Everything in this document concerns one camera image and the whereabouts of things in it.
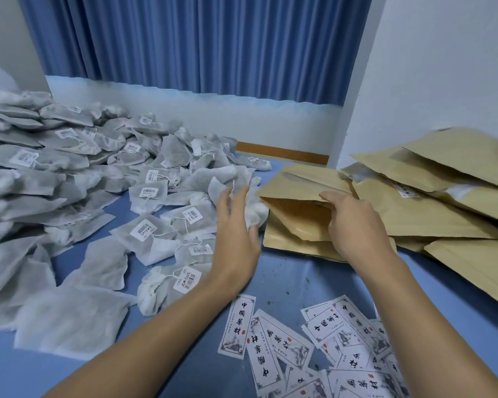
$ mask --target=blue tablecloth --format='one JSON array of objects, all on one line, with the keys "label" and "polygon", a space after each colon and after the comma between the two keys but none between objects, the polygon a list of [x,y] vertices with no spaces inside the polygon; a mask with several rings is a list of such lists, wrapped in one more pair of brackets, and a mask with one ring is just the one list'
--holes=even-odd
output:
[{"label": "blue tablecloth", "polygon": [[[272,165],[271,172],[257,172],[263,183],[277,173],[284,162],[272,161]],[[110,229],[137,216],[129,210],[129,206],[126,193],[105,209],[116,215],[112,222],[55,258],[58,284],[80,266],[90,241],[109,235]],[[439,310],[498,375],[498,302],[437,261],[407,250],[401,250],[399,254]],[[162,265],[174,263],[172,257],[163,261]],[[123,291],[136,294],[142,277],[148,271],[149,268],[142,265],[134,255],[130,256]],[[243,292],[256,296],[255,310],[263,309],[299,333],[302,333],[300,326],[304,321],[300,313],[303,307],[341,294],[347,294],[367,317],[374,318],[372,299],[348,264],[279,250],[263,248],[256,273]],[[228,307],[189,350],[159,396],[256,396],[247,355],[242,361],[217,354],[227,314]],[[132,307],[119,338],[129,335],[147,320],[136,306]],[[39,397],[83,363],[55,355],[13,349],[13,339],[14,333],[0,332],[0,398]],[[329,364],[325,356],[317,351],[310,367],[323,369]]]}]

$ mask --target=curtain fold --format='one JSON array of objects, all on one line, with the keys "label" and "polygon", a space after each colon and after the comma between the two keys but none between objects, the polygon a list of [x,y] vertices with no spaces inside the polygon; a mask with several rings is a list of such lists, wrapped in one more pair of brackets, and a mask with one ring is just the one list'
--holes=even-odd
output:
[{"label": "curtain fold", "polygon": [[343,105],[371,0],[19,0],[47,75]]}]

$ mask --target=white wall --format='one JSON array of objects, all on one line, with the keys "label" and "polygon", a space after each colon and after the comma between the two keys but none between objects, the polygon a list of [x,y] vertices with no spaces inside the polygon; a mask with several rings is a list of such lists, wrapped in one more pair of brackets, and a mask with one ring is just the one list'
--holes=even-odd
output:
[{"label": "white wall", "polygon": [[341,107],[232,95],[194,94],[140,85],[48,76],[59,103],[86,107],[116,103],[132,114],[182,120],[192,133],[217,133],[239,141],[329,155]]},{"label": "white wall", "polygon": [[0,68],[23,89],[49,90],[18,0],[0,0]]},{"label": "white wall", "polygon": [[373,0],[366,37],[329,167],[433,129],[498,136],[498,0]]}]

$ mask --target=hand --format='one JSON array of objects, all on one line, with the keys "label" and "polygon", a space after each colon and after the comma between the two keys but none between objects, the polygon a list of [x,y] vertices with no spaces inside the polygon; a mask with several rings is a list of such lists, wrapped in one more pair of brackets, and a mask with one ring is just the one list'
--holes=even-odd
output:
[{"label": "hand", "polygon": [[357,272],[376,265],[373,259],[380,255],[395,255],[380,215],[369,202],[341,191],[319,195],[334,205],[328,225],[332,244]]},{"label": "hand", "polygon": [[221,193],[218,202],[218,235],[209,279],[226,290],[230,297],[240,293],[251,279],[260,256],[258,227],[249,230],[245,224],[245,196],[249,187],[243,187],[232,200],[229,214],[230,190]]}]

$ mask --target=forearm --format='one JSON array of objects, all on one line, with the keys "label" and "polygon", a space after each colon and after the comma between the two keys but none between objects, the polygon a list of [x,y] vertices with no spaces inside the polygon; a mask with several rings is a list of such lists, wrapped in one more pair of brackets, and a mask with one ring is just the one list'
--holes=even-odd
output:
[{"label": "forearm", "polygon": [[232,296],[204,279],[126,339],[86,363],[45,398],[150,398]]},{"label": "forearm", "polygon": [[461,338],[397,255],[360,274],[414,398],[498,397],[498,378]]}]

